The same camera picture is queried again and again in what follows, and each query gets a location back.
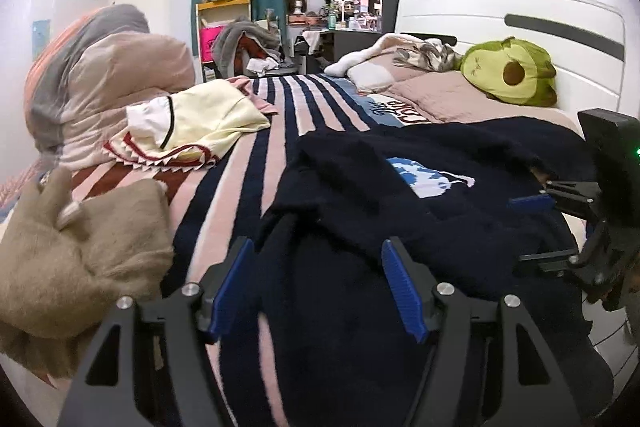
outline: metal screw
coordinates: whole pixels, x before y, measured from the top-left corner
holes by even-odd
[[[441,282],[436,286],[436,290],[440,295],[453,295],[453,292],[456,291],[453,285],[448,282]]]
[[[128,295],[120,297],[116,302],[116,306],[121,310],[128,310],[133,306],[133,299]]]
[[[520,297],[518,297],[517,295],[505,295],[504,303],[509,308],[517,308],[518,306],[520,306],[520,304],[522,304],[522,301],[520,301]]]
[[[182,287],[182,295],[185,297],[193,297],[200,292],[200,286],[194,282],[185,284]]]

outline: white bed headboard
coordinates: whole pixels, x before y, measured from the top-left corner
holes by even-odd
[[[396,32],[453,36],[459,53],[526,39],[551,55],[558,107],[639,115],[640,23],[620,0],[400,0]]]

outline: pink bag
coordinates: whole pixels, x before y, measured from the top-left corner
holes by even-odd
[[[224,26],[216,26],[215,28],[203,28],[200,30],[200,58],[203,62],[213,61],[211,46],[224,28]]]

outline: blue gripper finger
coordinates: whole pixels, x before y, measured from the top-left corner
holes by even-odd
[[[552,210],[555,206],[556,200],[549,194],[536,194],[535,196],[509,200],[509,207],[521,214],[540,214]]]
[[[404,329],[418,343],[423,343],[429,336],[429,330],[422,316],[422,297],[404,267],[398,250],[388,239],[382,245],[382,267]]]
[[[238,306],[252,275],[254,244],[240,237],[229,249],[226,259],[210,266],[200,284],[204,288],[202,307],[197,314],[198,329],[206,342],[213,344],[233,325]]]

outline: gray blanket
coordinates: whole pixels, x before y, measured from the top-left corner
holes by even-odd
[[[251,22],[246,17],[238,17],[222,30],[211,47],[211,54],[216,61],[220,74],[224,78],[236,76],[234,71],[234,59],[236,49],[242,34],[256,39],[265,50],[277,50],[280,47],[280,39],[277,35],[269,33]]]

